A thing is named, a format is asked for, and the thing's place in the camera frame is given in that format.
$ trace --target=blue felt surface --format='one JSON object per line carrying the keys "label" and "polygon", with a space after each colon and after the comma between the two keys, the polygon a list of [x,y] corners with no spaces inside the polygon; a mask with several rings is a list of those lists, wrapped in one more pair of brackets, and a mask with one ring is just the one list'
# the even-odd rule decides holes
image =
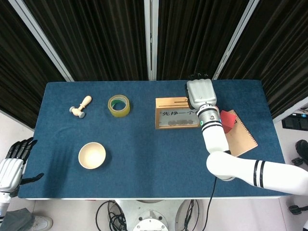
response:
{"label": "blue felt surface", "polygon": [[[205,166],[208,153],[199,128],[155,130],[155,98],[185,96],[186,81],[71,82],[46,87],[25,177],[45,173],[20,188],[23,198],[209,197],[214,176]],[[258,142],[241,158],[284,163],[261,83],[213,81],[220,110],[234,109]],[[130,99],[127,117],[115,118],[107,102],[115,94]],[[69,113],[91,95],[79,119]],[[80,148],[101,143],[106,161],[97,169],[78,162]],[[218,180],[215,196],[273,196],[280,192],[242,180]]]}

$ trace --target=robotic hand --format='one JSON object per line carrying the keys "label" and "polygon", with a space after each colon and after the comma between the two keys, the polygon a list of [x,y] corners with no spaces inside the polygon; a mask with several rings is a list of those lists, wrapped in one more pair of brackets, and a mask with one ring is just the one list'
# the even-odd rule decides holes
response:
{"label": "robotic hand", "polygon": [[22,179],[25,163],[36,143],[37,140],[34,141],[33,137],[16,142],[10,147],[5,159],[0,162],[0,226],[11,198],[17,196],[19,185],[35,182],[44,175],[40,173],[36,177]]}
{"label": "robotic hand", "polygon": [[292,165],[230,155],[210,79],[188,81],[185,89],[190,108],[198,111],[202,135],[210,153],[206,166],[213,175],[221,180],[237,177],[256,187],[308,196],[307,171]]}

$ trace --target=robot finger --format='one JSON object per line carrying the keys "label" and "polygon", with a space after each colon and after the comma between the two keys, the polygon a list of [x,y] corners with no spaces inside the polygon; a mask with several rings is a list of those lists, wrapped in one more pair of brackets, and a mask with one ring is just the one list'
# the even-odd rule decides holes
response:
{"label": "robot finger", "polygon": [[21,141],[21,144],[20,144],[20,149],[19,149],[19,152],[18,152],[18,155],[16,158],[21,158],[21,156],[23,155],[23,153],[25,152],[25,148],[29,145],[29,143],[33,141],[33,137],[29,138],[28,140],[23,140]]}
{"label": "robot finger", "polygon": [[20,141],[16,142],[10,147],[9,152],[6,155],[6,158],[15,158],[19,148],[20,148]]}
{"label": "robot finger", "polygon": [[24,164],[26,163],[29,155],[30,155],[30,151],[33,148],[33,146],[37,143],[37,140],[32,141],[31,143],[29,143],[27,145],[27,147],[25,148],[25,151],[23,152],[23,154],[20,156],[20,159],[24,160]]}

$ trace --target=roll of tape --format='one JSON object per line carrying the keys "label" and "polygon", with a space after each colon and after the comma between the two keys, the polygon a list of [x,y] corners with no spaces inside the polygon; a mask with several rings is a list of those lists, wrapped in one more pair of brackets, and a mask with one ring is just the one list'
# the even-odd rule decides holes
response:
{"label": "roll of tape", "polygon": [[[124,103],[125,107],[122,110],[115,110],[116,103]],[[114,95],[108,100],[108,109],[114,117],[125,117],[130,111],[129,100],[125,95]]]}

